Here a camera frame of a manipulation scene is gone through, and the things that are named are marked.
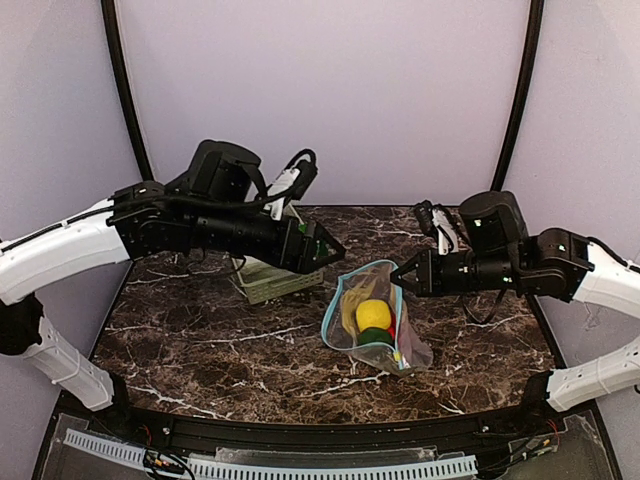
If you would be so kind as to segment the green avocado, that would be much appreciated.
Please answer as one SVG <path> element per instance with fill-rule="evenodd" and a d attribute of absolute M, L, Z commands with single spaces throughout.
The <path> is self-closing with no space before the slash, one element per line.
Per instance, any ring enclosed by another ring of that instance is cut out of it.
<path fill-rule="evenodd" d="M 358 345 L 367 345 L 372 343 L 383 343 L 392 345 L 394 343 L 393 336 L 388 330 L 378 327 L 369 327 L 362 330 L 357 336 Z"/>

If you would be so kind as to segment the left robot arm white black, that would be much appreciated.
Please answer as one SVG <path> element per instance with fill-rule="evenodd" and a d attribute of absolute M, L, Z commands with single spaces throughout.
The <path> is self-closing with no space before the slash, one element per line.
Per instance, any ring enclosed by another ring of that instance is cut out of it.
<path fill-rule="evenodd" d="M 286 206 L 318 173 L 314 151 L 299 151 L 266 183 L 260 158 L 230 142 L 201 142 L 168 183 L 143 181 L 85 211 L 1 245 L 1 351 L 41 371 L 89 411 L 124 410 L 124 381 L 89 361 L 46 317 L 39 289 L 110 264 L 193 250 L 254 258 L 311 274 L 345 257 L 324 226 Z"/>

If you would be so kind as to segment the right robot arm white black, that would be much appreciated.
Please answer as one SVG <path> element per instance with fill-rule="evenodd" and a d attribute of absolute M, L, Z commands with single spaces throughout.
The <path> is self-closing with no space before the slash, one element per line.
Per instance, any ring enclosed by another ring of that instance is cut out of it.
<path fill-rule="evenodd" d="M 469 248 L 442 255 L 422 250 L 390 276 L 417 297 L 513 290 L 639 315 L 639 267 L 595 237 L 562 228 L 529 235 L 516 197 L 485 191 L 459 207 Z M 536 374 L 527 381 L 526 408 L 567 411 L 637 385 L 639 342 L 580 365 Z"/>

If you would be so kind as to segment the orange red chili pepper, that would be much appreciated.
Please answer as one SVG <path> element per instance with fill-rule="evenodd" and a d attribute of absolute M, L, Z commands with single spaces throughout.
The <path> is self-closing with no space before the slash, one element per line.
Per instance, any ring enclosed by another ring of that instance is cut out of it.
<path fill-rule="evenodd" d="M 397 335 L 397 317 L 394 313 L 391 313 L 391 321 L 390 321 L 390 325 L 387 329 L 387 331 L 389 332 L 389 334 L 395 338 Z"/>

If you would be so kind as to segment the yellow lemon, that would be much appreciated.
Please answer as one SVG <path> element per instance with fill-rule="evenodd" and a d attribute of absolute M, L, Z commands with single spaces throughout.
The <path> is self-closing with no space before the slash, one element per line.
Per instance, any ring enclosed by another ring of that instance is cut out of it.
<path fill-rule="evenodd" d="M 369 327 L 387 330 L 391 321 L 391 310 L 385 301 L 369 299 L 357 306 L 355 316 L 360 331 Z"/>

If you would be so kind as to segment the clear zip top bag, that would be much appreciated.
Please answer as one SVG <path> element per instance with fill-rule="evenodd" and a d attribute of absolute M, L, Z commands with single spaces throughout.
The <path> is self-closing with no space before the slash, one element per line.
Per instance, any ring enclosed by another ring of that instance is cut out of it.
<path fill-rule="evenodd" d="M 391 260 L 377 260 L 340 275 L 321 337 L 335 351 L 403 377 L 428 370 L 434 354 L 409 321 L 403 289 L 391 282 L 396 269 Z"/>

